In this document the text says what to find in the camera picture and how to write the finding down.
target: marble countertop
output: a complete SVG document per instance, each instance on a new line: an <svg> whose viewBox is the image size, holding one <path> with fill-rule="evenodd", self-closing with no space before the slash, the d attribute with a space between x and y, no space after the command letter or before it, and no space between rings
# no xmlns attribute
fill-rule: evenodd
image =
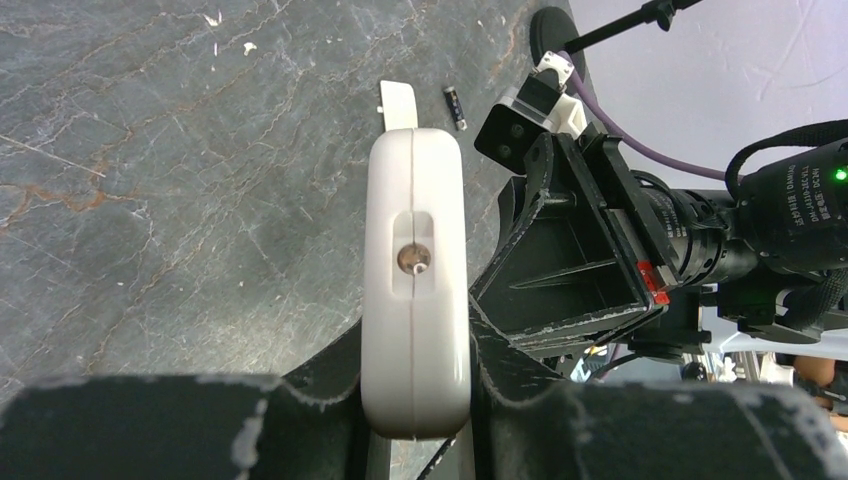
<svg viewBox="0 0 848 480"><path fill-rule="evenodd" d="M4 5L0 404L60 374L282 374L349 328L379 80L411 83L420 124L450 132L457 89L473 279L508 175L472 142L531 67L540 6ZM397 478L419 447L396 449Z"/></svg>

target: small battery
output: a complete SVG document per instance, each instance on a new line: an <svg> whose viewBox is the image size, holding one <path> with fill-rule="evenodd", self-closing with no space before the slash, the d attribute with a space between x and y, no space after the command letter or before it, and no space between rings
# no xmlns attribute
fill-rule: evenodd
<svg viewBox="0 0 848 480"><path fill-rule="evenodd" d="M451 117L453 117L453 121L456 123L457 130L465 130L468 128L468 124L465 122L465 115L462 113L462 105L459 103L459 97L456 96L456 89L453 87L448 87L443 90L445 94L445 101L448 103L448 110L451 111Z"/></svg>

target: black cable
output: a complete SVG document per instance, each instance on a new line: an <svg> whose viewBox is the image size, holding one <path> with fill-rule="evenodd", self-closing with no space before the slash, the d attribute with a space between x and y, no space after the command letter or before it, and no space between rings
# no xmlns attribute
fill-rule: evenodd
<svg viewBox="0 0 848 480"><path fill-rule="evenodd" d="M641 170L631 170L633 178L645 184L660 193L663 193L671 201L671 206L680 218L680 223L687 228L695 230L717 229L724 230L726 226L724 222L717 217L705 218L704 221L698 221L698 218L693 212L686 208L686 205L680 200L680 197L659 177L652 173L643 172Z"/></svg>
<svg viewBox="0 0 848 480"><path fill-rule="evenodd" d="M773 137L752 143L737 153L724 173L724 184L730 196L739 201L739 172L742 165L760 150L771 147L821 147L848 136L848 120L814 123L793 128Z"/></svg>
<svg viewBox="0 0 848 480"><path fill-rule="evenodd" d="M636 360L637 358L640 358L640 357L641 357L641 355L639 355L638 353L631 353L631 354L625 355L623 357L616 358L615 360L611 361L610 363L604 365L603 367L601 367L601 368L595 370L594 372L592 372L591 374L589 374L589 378L586 381L591 382L592 380L595 380L596 378L603 376L607 372L612 371L613 369L618 368L618 367L624 365L625 363L632 362L633 360Z"/></svg>
<svg viewBox="0 0 848 480"><path fill-rule="evenodd" d="M848 270L829 270L821 284L786 297L786 314L778 323L795 330L812 327L839 300L848 294Z"/></svg>

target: person's arm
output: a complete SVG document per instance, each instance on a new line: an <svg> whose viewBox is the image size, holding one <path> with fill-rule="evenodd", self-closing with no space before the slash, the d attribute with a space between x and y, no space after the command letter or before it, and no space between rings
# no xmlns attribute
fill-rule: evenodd
<svg viewBox="0 0 848 480"><path fill-rule="evenodd" d="M836 376L836 360L829 358L804 357L798 356L792 365L795 371L804 380L816 382L820 387L827 387L833 383L833 378ZM813 400L828 411L833 409L833 401L816 397ZM848 417L840 417L839 415L830 415L830 421L833 427L840 432L848 433Z"/></svg>

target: purple cable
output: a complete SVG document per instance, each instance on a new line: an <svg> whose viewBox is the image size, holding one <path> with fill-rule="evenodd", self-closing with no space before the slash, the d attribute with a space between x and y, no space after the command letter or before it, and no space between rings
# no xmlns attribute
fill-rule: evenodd
<svg viewBox="0 0 848 480"><path fill-rule="evenodd" d="M572 62L571 57L565 51L558 52L557 55L560 57ZM652 150L645 144L639 142L635 138L633 138L629 133L625 132L621 127L618 126L610 117L603 111L600 105L598 105L598 101L595 99L595 96L592 95L586 86L583 84L583 80L577 75L577 71L571 74L571 78L569 78L571 85L574 87L574 90L580 95L580 99L583 100L583 103L589 108L589 110L595 114L598 119L607 126L610 133L617 137L621 137L624 143L633 150L641 153L645 157L661 164L666 167L673 168L675 170L680 170L681 172L691 173L693 175L698 175L699 177L710 178L713 180L724 181L724 172L720 170L713 170L712 168L700 167L698 165L692 165L690 163L681 162L680 160L675 160L671 157L663 155L655 150Z"/></svg>

